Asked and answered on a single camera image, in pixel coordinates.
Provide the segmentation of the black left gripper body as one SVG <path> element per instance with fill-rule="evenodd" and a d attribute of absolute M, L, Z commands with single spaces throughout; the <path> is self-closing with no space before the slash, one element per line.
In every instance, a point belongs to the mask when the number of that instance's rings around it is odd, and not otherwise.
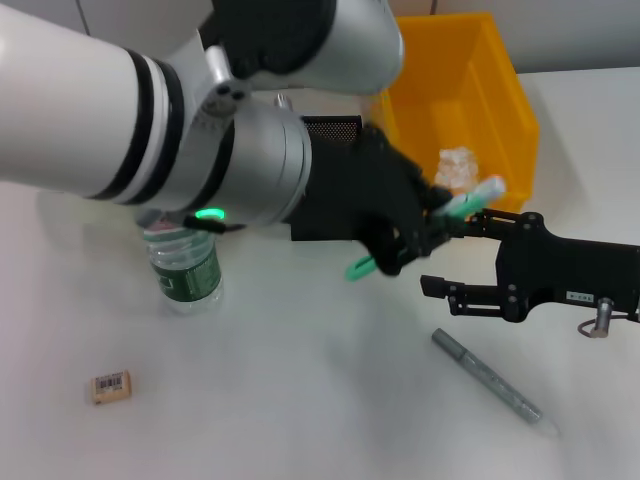
<path fill-rule="evenodd" d="M 375 127 L 350 144 L 309 137 L 311 172 L 290 226 L 315 240 L 356 240 L 382 273 L 399 274 L 401 249 L 426 224 L 423 195 L 430 186 L 421 169 Z"/>

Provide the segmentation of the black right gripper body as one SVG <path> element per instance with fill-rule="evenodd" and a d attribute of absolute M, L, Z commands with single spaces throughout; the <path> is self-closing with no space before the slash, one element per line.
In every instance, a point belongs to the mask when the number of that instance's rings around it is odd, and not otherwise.
<path fill-rule="evenodd" d="M 639 247 L 559 237 L 537 213 L 506 228 L 496 256 L 502 317 L 524 321 L 545 303 L 595 308 L 602 299 L 630 321 L 639 314 Z"/>

